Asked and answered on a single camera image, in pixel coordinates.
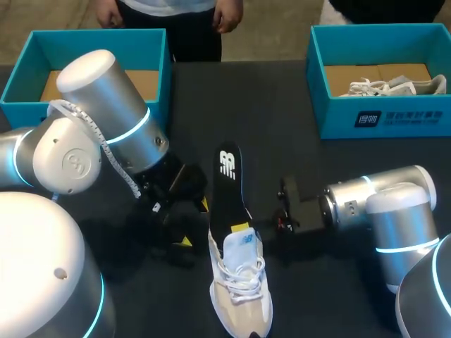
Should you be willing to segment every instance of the person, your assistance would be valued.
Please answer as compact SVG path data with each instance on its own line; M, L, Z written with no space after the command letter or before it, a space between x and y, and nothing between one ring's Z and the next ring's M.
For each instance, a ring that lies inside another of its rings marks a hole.
M173 61L221 61L221 34L242 20L243 0L94 0L103 28L165 28Z
M324 0L320 25L432 23L445 0Z

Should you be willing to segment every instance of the white shirt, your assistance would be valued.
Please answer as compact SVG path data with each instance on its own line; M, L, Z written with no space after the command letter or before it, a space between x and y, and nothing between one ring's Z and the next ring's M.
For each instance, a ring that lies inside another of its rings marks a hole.
M212 9L216 0L121 0L141 13L170 16L182 13L198 13Z

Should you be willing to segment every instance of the hand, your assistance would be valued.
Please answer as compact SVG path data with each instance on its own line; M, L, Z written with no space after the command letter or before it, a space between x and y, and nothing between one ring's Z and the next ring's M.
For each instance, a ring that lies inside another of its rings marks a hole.
M115 0L94 0L97 21L102 28L122 27L122 16Z
M232 32L241 22L242 13L242 0L218 0L213 27L221 34Z

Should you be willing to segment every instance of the yellow tag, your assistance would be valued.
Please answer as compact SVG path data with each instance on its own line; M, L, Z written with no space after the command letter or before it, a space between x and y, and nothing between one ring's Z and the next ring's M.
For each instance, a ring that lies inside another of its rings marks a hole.
M184 237L184 238L183 238L182 244L183 244L183 245L192 246L190 240L189 240L187 237Z
M206 203L206 198L204 197L204 199L202 199L202 205L204 206L206 212L209 212L209 206Z
M237 224L237 225L232 225L230 228L232 230L232 232L239 232L239 231L243 231L245 229L247 229L249 227L249 223L243 223L243 224Z

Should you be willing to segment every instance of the new balance logo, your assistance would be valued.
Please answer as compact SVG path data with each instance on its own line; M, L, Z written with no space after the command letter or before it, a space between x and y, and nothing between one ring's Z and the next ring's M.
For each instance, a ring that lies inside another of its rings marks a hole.
M244 236L244 237L241 239L241 245L243 245L243 244L248 244L248 243L252 242L252 237L253 237L253 236L254 236L253 234L249 234L249 235L247 235L247 236Z
M219 153L219 161L221 162L221 174L235 179L235 157L232 153L226 153L224 150L221 150Z

